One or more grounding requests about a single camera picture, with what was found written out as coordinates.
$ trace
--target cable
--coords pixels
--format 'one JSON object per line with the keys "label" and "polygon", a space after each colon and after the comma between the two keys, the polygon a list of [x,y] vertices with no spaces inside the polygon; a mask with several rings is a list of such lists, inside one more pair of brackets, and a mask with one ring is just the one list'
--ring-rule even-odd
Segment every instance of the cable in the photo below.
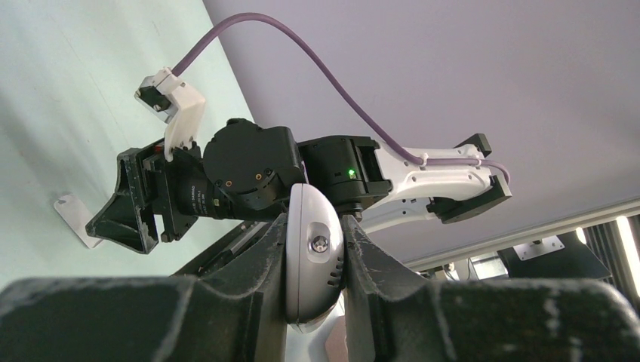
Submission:
{"label": "cable", "polygon": [[466,260],[466,279],[469,280],[471,278],[471,258]]}
{"label": "cable", "polygon": [[[217,38],[224,30],[229,28],[233,24],[242,23],[244,21],[259,21],[261,23],[269,24],[270,26],[275,27],[276,29],[283,32],[286,36],[288,36],[291,40],[293,40],[298,46],[306,53],[306,55],[311,58],[311,60],[320,68],[320,71],[325,75],[327,80],[334,86],[336,91],[341,95],[341,97],[351,106],[351,108],[357,113],[362,120],[364,120],[371,129],[374,130],[375,133],[382,138],[384,142],[386,142],[389,147],[397,153],[400,157],[405,160],[411,162],[412,164],[417,164],[422,166],[424,164],[424,160],[416,155],[412,155],[409,151],[407,151],[404,147],[400,146],[387,132],[385,132],[378,123],[376,123],[367,112],[365,112],[362,107],[357,104],[357,102],[351,98],[351,96],[346,92],[344,87],[339,83],[336,77],[329,71],[329,68],[320,60],[320,57],[311,49],[311,47],[302,40],[300,36],[298,36],[293,30],[289,29],[285,24],[280,23],[276,19],[259,13],[240,13],[236,15],[232,15],[231,17],[227,17],[225,20],[222,20],[218,24],[216,24],[211,30],[209,30],[195,45],[193,48],[187,53],[184,58],[176,64],[176,66],[172,69],[172,72],[176,76],[180,76],[191,63],[200,55],[200,53],[211,43],[215,38]],[[474,158],[440,158],[440,159],[427,159],[426,164],[433,165],[452,165],[452,164],[477,164],[478,160]],[[509,182],[509,172],[506,170],[502,164],[498,164],[494,161],[483,160],[482,163],[484,166],[495,167],[498,170],[501,170],[504,173],[505,180]]]}
{"label": "cable", "polygon": [[454,276],[451,274],[450,271],[445,270],[445,274],[449,277],[449,279],[451,279],[452,281],[458,281],[456,278],[454,278]]}
{"label": "cable", "polygon": [[[427,166],[453,166],[458,164],[466,164],[469,166],[476,166],[478,164],[477,158],[427,158],[426,165]],[[511,175],[509,174],[509,170],[506,167],[496,161],[493,160],[482,160],[482,166],[494,167],[498,170],[502,171],[504,174],[504,179],[506,183],[509,183],[511,180]]]}

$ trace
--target wall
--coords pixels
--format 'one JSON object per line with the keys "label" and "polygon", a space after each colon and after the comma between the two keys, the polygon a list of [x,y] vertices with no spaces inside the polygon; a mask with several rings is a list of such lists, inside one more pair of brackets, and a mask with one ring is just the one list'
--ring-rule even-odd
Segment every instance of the wall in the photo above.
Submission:
{"label": "wall", "polygon": [[[67,192],[102,207],[116,155],[163,136],[137,86],[210,28],[194,1],[0,2],[0,288],[35,275],[167,275],[235,225],[201,219],[141,256],[108,242],[87,249],[52,207]],[[226,119],[251,117],[219,43],[183,77],[208,100],[199,143]]]}

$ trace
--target white bracket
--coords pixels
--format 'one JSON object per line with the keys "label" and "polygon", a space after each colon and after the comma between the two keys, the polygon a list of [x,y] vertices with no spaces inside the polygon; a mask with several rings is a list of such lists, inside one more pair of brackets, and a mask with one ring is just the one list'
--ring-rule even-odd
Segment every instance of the white bracket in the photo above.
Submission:
{"label": "white bracket", "polygon": [[[398,156],[384,142],[376,157],[384,179],[390,179],[393,189],[382,200],[362,213],[361,227],[375,232],[410,221],[435,219],[426,207],[430,198],[469,200],[491,187],[491,170],[475,165],[425,166],[411,164]],[[474,158],[484,156],[474,145],[455,149],[407,149],[414,155],[434,158]]]}
{"label": "white bracket", "polygon": [[557,236],[551,236],[540,241],[516,245],[513,247],[513,250],[518,254],[518,258],[520,260],[525,261],[548,253],[553,253],[554,251],[562,250],[564,248],[565,245]]}
{"label": "white bracket", "polygon": [[74,194],[60,196],[54,202],[54,209],[89,249],[95,248],[102,242],[103,239],[87,235],[85,225],[94,218],[94,215],[77,196]]}
{"label": "white bracket", "polygon": [[200,128],[202,115],[205,113],[205,98],[198,90],[173,75],[171,70],[166,67],[160,69],[153,77],[144,78],[140,87],[147,86],[155,87],[171,102],[171,106],[167,110],[158,111],[141,101],[140,95],[136,93],[136,98],[167,124],[165,158],[171,162],[174,159],[173,150],[175,148],[191,149],[192,142]]}

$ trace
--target cable clip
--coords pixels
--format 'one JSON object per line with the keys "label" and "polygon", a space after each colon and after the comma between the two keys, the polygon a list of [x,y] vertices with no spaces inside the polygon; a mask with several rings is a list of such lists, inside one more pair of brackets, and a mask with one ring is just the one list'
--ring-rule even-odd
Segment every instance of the cable clip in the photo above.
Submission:
{"label": "cable clip", "polygon": [[426,167],[426,161],[429,160],[429,154],[426,152],[422,154],[422,164],[420,167]]}
{"label": "cable clip", "polygon": [[482,166],[482,158],[480,158],[480,155],[473,155],[473,158],[475,158],[476,160],[478,160],[477,164],[472,164],[471,166],[473,167],[480,167]]}

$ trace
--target ceiling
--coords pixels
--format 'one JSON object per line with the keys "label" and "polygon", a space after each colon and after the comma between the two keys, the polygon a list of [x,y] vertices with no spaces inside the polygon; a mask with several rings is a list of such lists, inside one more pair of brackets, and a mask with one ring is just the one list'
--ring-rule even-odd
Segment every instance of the ceiling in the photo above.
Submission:
{"label": "ceiling", "polygon": [[[487,134],[514,197],[455,225],[371,235],[400,260],[640,196],[640,2],[205,4],[215,23],[255,11],[288,25],[403,146]],[[299,141],[374,135],[277,30],[243,23],[222,43],[258,124]]]}

